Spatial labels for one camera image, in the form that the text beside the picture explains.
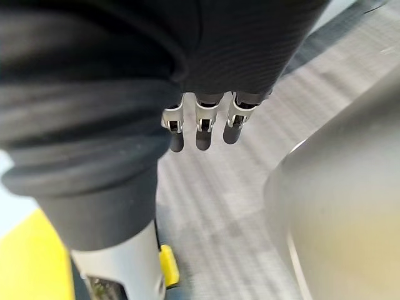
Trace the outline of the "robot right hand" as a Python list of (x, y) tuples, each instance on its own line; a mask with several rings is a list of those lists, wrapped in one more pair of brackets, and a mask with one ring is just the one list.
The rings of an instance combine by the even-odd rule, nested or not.
[(2, 1), (2, 176), (33, 198), (90, 294), (164, 299), (163, 116), (194, 93), (254, 108), (327, 1)]

